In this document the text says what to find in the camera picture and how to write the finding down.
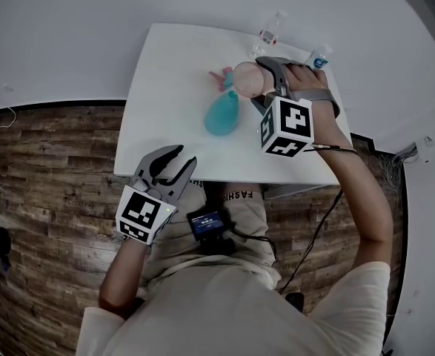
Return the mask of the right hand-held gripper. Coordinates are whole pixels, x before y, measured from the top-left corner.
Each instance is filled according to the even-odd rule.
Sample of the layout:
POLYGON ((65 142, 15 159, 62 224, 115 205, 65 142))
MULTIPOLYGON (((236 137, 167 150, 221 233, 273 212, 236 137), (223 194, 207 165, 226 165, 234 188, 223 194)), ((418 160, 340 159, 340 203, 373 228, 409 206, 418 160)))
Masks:
POLYGON ((256 57, 257 65, 272 75, 275 92, 255 96, 250 102, 262 115, 259 127, 262 152, 292 158, 316 147, 312 102, 332 101, 335 116, 339 115, 340 109, 330 91, 290 92, 284 71, 288 62, 282 57, 256 57))

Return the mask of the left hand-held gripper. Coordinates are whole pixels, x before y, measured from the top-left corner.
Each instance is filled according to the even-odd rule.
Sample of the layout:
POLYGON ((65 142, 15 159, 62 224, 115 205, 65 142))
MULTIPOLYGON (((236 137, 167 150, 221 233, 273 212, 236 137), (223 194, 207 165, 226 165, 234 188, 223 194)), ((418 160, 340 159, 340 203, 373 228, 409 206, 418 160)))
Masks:
POLYGON ((183 145, 168 145, 142 158, 122 192, 116 212, 118 232, 151 244, 170 223, 178 211, 177 200, 197 166, 197 158, 189 159, 174 178, 154 180, 183 149, 183 145))

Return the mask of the pink textured plastic cup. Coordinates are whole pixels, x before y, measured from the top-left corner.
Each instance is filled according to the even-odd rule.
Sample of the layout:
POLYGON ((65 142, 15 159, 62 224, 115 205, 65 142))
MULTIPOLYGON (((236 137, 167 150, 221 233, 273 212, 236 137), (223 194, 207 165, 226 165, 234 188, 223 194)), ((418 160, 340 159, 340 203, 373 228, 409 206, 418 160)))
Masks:
POLYGON ((233 86, 238 94, 252 99, 273 89, 273 76, 257 63, 242 62, 233 70, 233 86))

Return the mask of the teal large spray bottle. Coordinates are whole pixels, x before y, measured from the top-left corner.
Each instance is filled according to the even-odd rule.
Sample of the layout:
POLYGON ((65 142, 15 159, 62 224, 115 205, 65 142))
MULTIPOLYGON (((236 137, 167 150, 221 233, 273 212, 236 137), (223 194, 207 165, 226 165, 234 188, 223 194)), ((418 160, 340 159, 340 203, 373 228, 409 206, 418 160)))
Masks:
POLYGON ((209 107, 204 124, 207 131, 216 136, 233 132, 239 120, 239 96, 233 90, 222 94, 209 107))

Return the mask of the person's left forearm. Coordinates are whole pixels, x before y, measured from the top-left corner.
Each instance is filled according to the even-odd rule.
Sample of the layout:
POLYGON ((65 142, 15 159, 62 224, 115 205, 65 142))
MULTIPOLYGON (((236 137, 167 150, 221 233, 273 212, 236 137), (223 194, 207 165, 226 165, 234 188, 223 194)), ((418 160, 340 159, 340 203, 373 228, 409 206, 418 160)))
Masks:
POLYGON ((99 289, 100 309, 123 319, 132 315, 148 249, 148 245, 133 239, 121 244, 99 289))

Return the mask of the person's right forearm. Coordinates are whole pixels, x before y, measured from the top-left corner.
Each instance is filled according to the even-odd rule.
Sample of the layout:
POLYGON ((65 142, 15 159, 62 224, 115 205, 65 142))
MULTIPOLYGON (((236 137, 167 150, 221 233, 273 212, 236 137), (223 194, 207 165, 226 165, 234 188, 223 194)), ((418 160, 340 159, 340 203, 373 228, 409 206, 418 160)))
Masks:
POLYGON ((323 150, 344 192, 359 232, 359 247, 353 267, 366 263, 391 263, 394 222, 388 200, 366 164, 355 153, 323 150))

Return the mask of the clear plastic bottle red label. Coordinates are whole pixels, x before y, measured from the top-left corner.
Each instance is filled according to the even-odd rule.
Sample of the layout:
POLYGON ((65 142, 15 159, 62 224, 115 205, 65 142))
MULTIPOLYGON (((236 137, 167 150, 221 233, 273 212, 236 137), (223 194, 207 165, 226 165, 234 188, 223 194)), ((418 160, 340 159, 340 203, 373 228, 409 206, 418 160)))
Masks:
POLYGON ((268 20, 267 24, 259 32, 258 41, 254 43, 251 49, 253 58, 265 56, 266 50, 278 42, 287 18, 288 14, 285 11, 279 10, 268 20))

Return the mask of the pink and teal spray nozzle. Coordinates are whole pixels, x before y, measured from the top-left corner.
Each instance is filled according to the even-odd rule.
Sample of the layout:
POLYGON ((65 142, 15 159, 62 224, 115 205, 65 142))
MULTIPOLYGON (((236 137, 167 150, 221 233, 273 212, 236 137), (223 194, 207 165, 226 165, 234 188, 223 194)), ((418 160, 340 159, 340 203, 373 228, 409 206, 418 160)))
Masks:
POLYGON ((224 67, 220 74, 213 71, 208 72, 218 83, 219 90, 224 92, 233 87, 233 68, 224 67))

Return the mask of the person's right hand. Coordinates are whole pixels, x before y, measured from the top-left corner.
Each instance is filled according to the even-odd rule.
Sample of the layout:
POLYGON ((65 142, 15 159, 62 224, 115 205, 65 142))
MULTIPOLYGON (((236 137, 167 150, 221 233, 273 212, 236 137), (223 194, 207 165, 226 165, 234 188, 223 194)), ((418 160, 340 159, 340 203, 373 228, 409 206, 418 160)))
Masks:
MULTIPOLYGON (((291 92, 306 90, 328 91, 328 81, 322 70, 312 71, 308 67, 289 65, 285 76, 291 92)), ((314 142, 318 145, 337 145, 351 148, 351 142, 340 130, 330 100, 312 102, 314 142)))

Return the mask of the black screen device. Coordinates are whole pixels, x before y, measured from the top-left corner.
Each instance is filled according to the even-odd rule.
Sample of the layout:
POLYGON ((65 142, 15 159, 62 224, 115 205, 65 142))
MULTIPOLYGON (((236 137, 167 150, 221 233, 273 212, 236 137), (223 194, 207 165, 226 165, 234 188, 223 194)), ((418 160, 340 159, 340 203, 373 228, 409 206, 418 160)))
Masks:
POLYGON ((228 256, 236 250, 228 236, 232 226, 226 211, 203 208, 187 214, 187 221, 204 254, 228 256))

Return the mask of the person's beige printed shorts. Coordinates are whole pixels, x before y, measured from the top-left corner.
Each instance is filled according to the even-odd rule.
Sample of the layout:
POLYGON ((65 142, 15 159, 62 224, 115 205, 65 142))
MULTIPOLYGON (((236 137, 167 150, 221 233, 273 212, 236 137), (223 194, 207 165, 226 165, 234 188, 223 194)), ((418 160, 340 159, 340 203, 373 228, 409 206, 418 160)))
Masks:
MULTIPOLYGON (((217 201, 229 213, 230 221, 239 233, 265 236, 268 224, 262 194, 222 192, 217 194, 217 201)), ((202 252, 187 221, 187 214, 203 208, 205 203, 204 188, 189 182, 179 199, 178 213, 153 241, 150 256, 145 260, 139 283, 143 293, 154 290, 176 272, 194 266, 238 266, 254 274, 266 288, 275 289, 281 277, 273 267, 275 256, 270 244, 230 234, 236 244, 236 250, 230 256, 207 256, 202 252)))

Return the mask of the white table leg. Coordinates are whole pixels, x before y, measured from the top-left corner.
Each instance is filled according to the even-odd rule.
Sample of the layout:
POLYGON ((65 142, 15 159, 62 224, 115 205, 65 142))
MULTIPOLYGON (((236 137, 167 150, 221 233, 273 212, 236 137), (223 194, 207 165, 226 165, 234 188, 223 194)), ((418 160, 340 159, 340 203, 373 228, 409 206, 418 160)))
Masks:
POLYGON ((314 185, 314 184, 278 184, 271 185, 267 184, 263 188, 263 199, 271 200, 280 197, 293 196, 295 194, 300 194, 306 191, 312 191, 318 188, 323 188, 325 185, 314 185))

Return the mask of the person's beige t-shirt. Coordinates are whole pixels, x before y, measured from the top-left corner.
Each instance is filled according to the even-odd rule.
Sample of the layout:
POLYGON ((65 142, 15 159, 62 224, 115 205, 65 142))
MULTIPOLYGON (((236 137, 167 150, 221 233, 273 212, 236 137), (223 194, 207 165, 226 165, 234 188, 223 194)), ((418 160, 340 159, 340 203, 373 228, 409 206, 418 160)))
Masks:
POLYGON ((128 319, 87 308, 76 356, 379 356, 389 279, 364 264, 304 315, 238 266, 185 268, 128 319))

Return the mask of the small black box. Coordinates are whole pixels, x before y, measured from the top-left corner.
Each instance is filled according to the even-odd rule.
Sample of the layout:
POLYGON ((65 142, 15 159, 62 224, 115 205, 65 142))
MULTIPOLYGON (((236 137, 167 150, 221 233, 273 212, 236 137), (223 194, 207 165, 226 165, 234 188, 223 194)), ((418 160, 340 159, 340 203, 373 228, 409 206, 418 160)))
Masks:
POLYGON ((305 296, 301 292, 292 292, 285 295, 285 300, 289 302, 299 312, 303 312, 305 296))

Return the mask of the white wall box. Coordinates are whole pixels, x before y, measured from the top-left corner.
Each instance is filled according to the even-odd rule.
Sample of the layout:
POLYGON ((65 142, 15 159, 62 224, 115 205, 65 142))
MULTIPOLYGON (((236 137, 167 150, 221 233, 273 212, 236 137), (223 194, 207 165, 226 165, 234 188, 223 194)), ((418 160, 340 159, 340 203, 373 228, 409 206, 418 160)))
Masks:
POLYGON ((429 163, 433 158, 434 141, 429 136, 424 136, 415 141, 417 154, 420 162, 423 164, 429 163))

